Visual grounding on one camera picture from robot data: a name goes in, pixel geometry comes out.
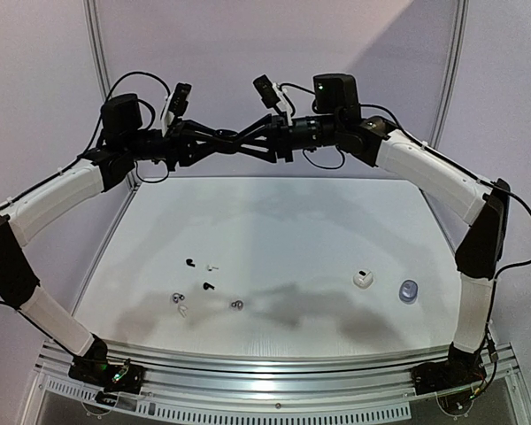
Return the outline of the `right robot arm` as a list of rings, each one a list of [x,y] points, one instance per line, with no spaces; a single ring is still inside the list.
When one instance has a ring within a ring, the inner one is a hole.
[[[446,385],[473,373],[486,340],[508,221],[510,187],[487,182],[410,135],[393,113],[363,118],[355,78],[322,73],[312,79],[313,114],[268,114],[239,132],[205,128],[196,133],[201,158],[241,153],[266,162],[290,162],[294,151],[334,146],[362,163],[395,174],[446,204],[468,230],[455,252],[461,278],[458,323],[448,360],[440,367]]]

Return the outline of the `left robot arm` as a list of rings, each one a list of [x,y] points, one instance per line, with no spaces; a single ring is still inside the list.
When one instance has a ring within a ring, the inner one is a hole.
[[[100,110],[102,130],[75,161],[44,181],[0,205],[0,303],[21,313],[44,334],[56,340],[79,363],[81,372],[95,384],[108,383],[114,375],[106,358],[106,344],[81,325],[40,284],[23,249],[53,221],[86,200],[105,193],[125,180],[137,162],[163,162],[168,171],[191,166],[213,153],[243,153],[273,159],[260,152],[257,139],[269,128],[267,114],[247,128],[232,132],[216,130],[185,120],[188,85],[166,99],[153,120],[161,126],[144,125],[146,105],[134,93],[112,97]]]

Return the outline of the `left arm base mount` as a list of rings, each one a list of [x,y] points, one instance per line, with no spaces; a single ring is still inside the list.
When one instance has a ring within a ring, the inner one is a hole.
[[[126,359],[120,364],[107,360],[74,358],[68,376],[81,383],[100,387],[94,401],[114,406],[120,393],[139,395],[147,369]]]

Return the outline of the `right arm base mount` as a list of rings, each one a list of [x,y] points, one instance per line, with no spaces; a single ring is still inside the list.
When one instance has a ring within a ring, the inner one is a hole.
[[[464,352],[452,344],[446,360],[421,363],[411,369],[410,375],[416,393],[422,395],[476,383],[486,371],[480,350]]]

